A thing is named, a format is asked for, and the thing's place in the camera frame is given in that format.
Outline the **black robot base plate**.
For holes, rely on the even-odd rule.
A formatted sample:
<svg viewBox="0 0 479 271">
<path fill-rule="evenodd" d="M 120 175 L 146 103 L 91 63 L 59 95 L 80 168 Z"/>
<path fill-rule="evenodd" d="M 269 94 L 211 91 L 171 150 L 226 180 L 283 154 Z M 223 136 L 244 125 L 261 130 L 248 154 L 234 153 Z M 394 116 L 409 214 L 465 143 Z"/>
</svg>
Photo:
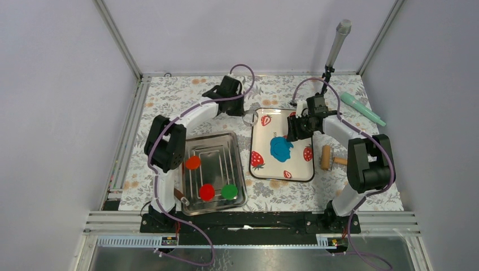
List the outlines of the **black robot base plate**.
<svg viewBox="0 0 479 271">
<path fill-rule="evenodd" d="M 180 245 L 261 246 L 316 245 L 317 235 L 359 234 L 362 229 L 357 215 L 352 219 L 330 218 L 313 212 L 215 212 L 174 216 L 196 225 L 179 225 L 175 220 L 155 211 L 142 215 L 141 233 L 172 234 Z"/>
</svg>

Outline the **white strawberry print tray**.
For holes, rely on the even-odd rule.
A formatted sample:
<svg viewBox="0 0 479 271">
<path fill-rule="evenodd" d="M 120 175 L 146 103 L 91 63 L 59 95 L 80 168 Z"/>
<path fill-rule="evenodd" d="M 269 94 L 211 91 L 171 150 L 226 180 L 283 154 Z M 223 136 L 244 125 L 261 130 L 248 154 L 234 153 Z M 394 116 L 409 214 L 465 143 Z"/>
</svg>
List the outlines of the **white strawberry print tray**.
<svg viewBox="0 0 479 271">
<path fill-rule="evenodd" d="M 294 110 L 259 108 L 250 144 L 251 175 L 261 180 L 310 182 L 315 175 L 312 139 L 287 141 Z"/>
</svg>

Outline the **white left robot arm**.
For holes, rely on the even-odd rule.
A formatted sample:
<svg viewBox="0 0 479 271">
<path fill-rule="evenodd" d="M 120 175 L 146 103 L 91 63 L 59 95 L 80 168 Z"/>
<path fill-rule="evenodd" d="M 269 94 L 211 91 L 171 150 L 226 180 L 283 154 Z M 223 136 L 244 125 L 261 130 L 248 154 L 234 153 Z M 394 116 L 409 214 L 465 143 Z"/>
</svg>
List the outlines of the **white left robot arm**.
<svg viewBox="0 0 479 271">
<path fill-rule="evenodd" d="M 158 213 L 154 225 L 162 232 L 175 226 L 175 217 L 169 213 L 176 205 L 174 188 L 176 169 L 183 163 L 187 133 L 198 125 L 224 113 L 243 116 L 243 84 L 224 76 L 221 83 L 202 94 L 196 104 L 176 117 L 158 115 L 153 119 L 144 153 L 147 166 L 154 172 L 151 205 Z"/>
</svg>

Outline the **blue dough piece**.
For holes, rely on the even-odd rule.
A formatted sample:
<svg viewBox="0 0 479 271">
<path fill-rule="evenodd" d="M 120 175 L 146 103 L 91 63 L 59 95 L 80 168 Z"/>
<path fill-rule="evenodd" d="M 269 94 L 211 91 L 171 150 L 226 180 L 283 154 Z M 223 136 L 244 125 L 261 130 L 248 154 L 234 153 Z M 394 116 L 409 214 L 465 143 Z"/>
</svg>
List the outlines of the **blue dough piece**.
<svg viewBox="0 0 479 271">
<path fill-rule="evenodd" d="M 284 163 L 291 158 L 294 145 L 285 137 L 273 137 L 270 141 L 270 154 L 277 161 Z"/>
</svg>

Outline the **wooden double-ended dough roller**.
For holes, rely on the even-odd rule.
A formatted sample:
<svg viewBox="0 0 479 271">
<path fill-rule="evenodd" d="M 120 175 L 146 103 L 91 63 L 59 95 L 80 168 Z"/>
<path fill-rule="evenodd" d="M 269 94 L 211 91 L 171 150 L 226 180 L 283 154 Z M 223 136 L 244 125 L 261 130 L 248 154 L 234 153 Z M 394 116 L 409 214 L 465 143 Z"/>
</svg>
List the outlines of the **wooden double-ended dough roller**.
<svg viewBox="0 0 479 271">
<path fill-rule="evenodd" d="M 336 156 L 330 145 L 324 145 L 321 149 L 320 169 L 332 171 L 338 166 L 347 166 L 347 159 Z"/>
</svg>

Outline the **metal round cookie cutter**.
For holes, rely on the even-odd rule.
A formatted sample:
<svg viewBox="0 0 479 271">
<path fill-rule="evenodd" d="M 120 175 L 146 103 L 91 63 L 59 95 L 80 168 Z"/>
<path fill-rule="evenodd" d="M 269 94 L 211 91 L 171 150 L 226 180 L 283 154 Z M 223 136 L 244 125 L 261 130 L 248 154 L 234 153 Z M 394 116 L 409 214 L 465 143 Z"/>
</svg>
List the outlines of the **metal round cookie cutter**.
<svg viewBox="0 0 479 271">
<path fill-rule="evenodd" d="M 242 116 L 243 124 L 248 127 L 253 127 L 259 120 L 259 115 L 256 110 L 246 110 L 244 115 Z"/>
</svg>

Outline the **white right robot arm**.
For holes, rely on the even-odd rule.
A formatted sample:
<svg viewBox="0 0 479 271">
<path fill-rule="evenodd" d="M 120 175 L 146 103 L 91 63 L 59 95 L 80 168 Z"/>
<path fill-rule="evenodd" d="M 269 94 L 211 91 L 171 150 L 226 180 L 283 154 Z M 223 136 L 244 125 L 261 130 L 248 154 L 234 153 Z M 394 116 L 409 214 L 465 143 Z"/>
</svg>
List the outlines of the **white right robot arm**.
<svg viewBox="0 0 479 271">
<path fill-rule="evenodd" d="M 347 181 L 330 203 L 333 212 L 324 217 L 327 230 L 337 233 L 346 226 L 346 217 L 370 195 L 386 191 L 395 181 L 389 137 L 369 135 L 347 122 L 339 110 L 330 110 L 319 94 L 292 102 L 296 113 L 288 117 L 287 141 L 313 137 L 318 132 L 334 138 L 347 149 Z"/>
</svg>

